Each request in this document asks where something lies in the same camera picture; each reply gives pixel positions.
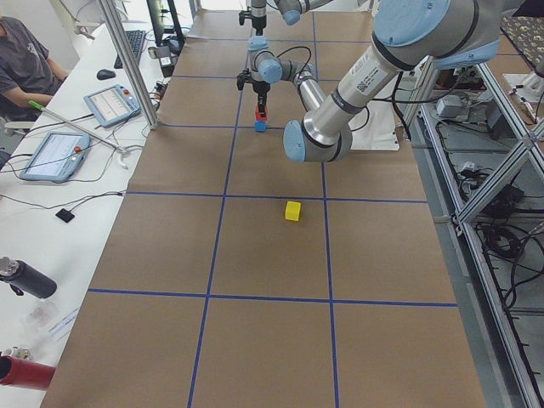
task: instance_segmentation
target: water bottle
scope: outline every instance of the water bottle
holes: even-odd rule
[[[39,299],[48,298],[57,290],[54,280],[23,261],[8,257],[0,258],[0,281],[10,284],[18,295],[27,292]]]

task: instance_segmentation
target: keyboard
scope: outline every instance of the keyboard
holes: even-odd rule
[[[139,57],[142,56],[142,50],[145,43],[145,31],[143,30],[126,30],[128,43],[133,50],[134,58],[136,62],[139,62]],[[117,55],[116,62],[113,65],[114,68],[122,68],[122,61],[119,55]]]

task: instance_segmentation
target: person's arm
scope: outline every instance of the person's arm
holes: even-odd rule
[[[58,62],[56,62],[51,57],[47,58],[47,62],[49,66],[51,67],[51,71],[53,72],[53,75],[55,75],[59,81],[64,81],[66,77],[68,77],[69,72],[65,70]]]
[[[9,99],[11,102],[16,104],[21,108],[30,108],[28,102],[33,100],[40,105],[47,105],[49,101],[53,98],[51,95],[46,95],[44,93],[28,93],[23,91],[21,88],[13,88],[9,91],[2,93],[2,96]]]

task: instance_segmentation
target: black thermos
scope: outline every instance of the black thermos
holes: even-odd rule
[[[54,280],[23,261],[16,261],[8,257],[0,258],[0,281],[40,299],[50,297],[57,290]]]

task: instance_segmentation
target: yellow object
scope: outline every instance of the yellow object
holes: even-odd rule
[[[300,202],[288,201],[286,206],[286,219],[289,221],[298,221],[301,207],[302,204]]]

